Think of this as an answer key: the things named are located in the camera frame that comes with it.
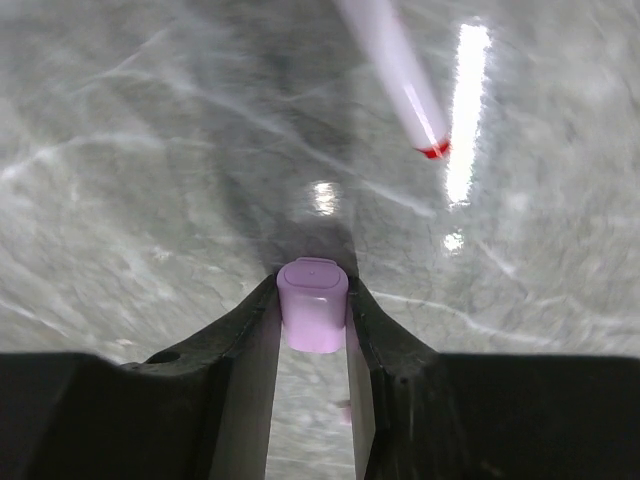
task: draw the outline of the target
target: marble surface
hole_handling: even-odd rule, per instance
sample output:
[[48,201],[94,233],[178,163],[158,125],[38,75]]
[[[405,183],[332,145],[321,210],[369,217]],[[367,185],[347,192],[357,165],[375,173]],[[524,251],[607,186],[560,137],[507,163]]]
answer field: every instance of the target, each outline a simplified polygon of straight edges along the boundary
[[[4,0],[0,349],[139,361],[304,254],[441,350],[640,354],[639,4],[402,1],[428,162],[326,0]],[[282,351],[268,478],[354,478],[345,367]]]

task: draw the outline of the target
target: white marker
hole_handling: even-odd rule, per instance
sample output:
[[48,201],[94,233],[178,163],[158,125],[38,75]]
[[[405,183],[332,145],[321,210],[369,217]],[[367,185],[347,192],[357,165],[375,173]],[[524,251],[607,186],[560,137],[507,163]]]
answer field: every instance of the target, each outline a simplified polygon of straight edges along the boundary
[[449,148],[449,126],[393,0],[334,0],[375,65],[411,144],[428,158]]

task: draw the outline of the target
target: pink cap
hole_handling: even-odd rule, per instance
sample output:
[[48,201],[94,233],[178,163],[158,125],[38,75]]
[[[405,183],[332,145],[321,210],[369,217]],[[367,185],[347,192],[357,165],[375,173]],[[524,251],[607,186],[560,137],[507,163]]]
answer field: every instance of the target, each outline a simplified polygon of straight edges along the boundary
[[332,353],[345,344],[347,274],[333,260],[301,257],[278,272],[287,344],[301,352]]

